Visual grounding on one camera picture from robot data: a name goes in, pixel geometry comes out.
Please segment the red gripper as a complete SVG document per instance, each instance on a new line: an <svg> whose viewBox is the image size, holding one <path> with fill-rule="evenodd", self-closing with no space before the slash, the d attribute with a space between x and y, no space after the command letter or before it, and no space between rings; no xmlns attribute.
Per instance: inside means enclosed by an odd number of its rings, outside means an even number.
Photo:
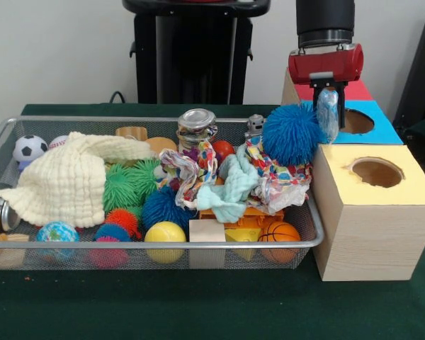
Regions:
<svg viewBox="0 0 425 340"><path fill-rule="evenodd" d="M363 60L363 48L359 43L301 47L290 53L288 71L294 84L311 84L318 79L338 81L334 85L338 93L338 125L344 128L346 81L360 79ZM316 110L322 87L318 84L312 84L311 87L312 107Z"/></svg>

